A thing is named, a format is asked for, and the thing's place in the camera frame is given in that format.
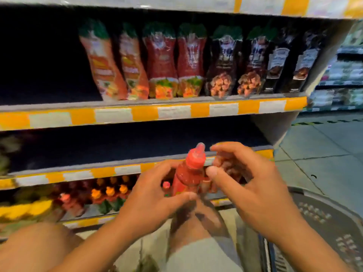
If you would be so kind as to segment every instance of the gray shorts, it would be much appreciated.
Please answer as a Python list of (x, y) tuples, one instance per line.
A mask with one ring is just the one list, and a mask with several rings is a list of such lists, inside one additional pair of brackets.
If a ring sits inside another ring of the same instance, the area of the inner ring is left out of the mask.
[(243, 272), (233, 241), (226, 237), (199, 240), (170, 256), (165, 272)]

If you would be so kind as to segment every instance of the right hand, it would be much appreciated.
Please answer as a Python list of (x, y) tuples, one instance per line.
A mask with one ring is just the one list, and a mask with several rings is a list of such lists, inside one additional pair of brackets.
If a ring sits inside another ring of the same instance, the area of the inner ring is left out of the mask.
[[(217, 143), (211, 151), (217, 157), (206, 174), (234, 203), (243, 221), (265, 238), (279, 246), (306, 223), (273, 161), (239, 142)], [(240, 168), (251, 180), (241, 186), (224, 171), (226, 164)]]

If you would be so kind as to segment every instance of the ketchup bottle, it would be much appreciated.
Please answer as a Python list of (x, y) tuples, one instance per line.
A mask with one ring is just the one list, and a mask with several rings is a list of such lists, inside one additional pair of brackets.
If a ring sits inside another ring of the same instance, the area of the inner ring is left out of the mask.
[(198, 192), (199, 184), (204, 179), (204, 163), (206, 161), (205, 145), (198, 145), (191, 149), (185, 161), (176, 168), (172, 195), (182, 192)]

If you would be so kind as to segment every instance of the hand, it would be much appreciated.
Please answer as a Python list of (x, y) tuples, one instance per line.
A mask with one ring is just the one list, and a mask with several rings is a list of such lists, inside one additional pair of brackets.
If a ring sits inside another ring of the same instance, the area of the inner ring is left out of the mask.
[[(279, 245), (305, 223), (273, 161), (238, 142), (217, 143), (211, 151), (216, 151), (217, 157), (206, 174), (252, 228)], [(251, 180), (241, 186), (224, 171), (229, 166), (239, 168)]]
[(116, 219), (130, 225), (136, 239), (157, 230), (176, 210), (197, 198), (197, 194), (193, 192), (164, 197), (161, 181), (180, 163), (176, 160), (165, 160), (142, 173), (120, 209)]

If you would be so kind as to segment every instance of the dark sauce pouch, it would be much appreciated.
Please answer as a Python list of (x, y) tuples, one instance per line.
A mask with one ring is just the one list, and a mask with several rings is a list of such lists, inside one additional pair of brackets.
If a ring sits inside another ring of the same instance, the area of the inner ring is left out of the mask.
[(287, 77), (281, 88), (281, 93), (300, 92), (310, 69), (313, 67), (318, 54), (326, 39), (326, 31), (306, 31), (303, 36), (303, 44), (299, 55), (295, 57), (295, 69)]
[(296, 30), (283, 27), (278, 36), (270, 43), (271, 53), (268, 55), (266, 81), (261, 89), (261, 94), (271, 93), (273, 94), (276, 90), (276, 84), (278, 83), (286, 59), (291, 50), (293, 40), (297, 33)]
[(238, 53), (242, 48), (242, 29), (219, 26), (212, 36), (211, 65), (206, 73), (207, 96), (231, 95), (237, 78)]
[(246, 71), (239, 78), (237, 93), (248, 97), (250, 94), (259, 94), (266, 80), (267, 57), (271, 49), (270, 43), (276, 37), (277, 29), (266, 25), (263, 29), (254, 27), (247, 36), (250, 54), (247, 59)]

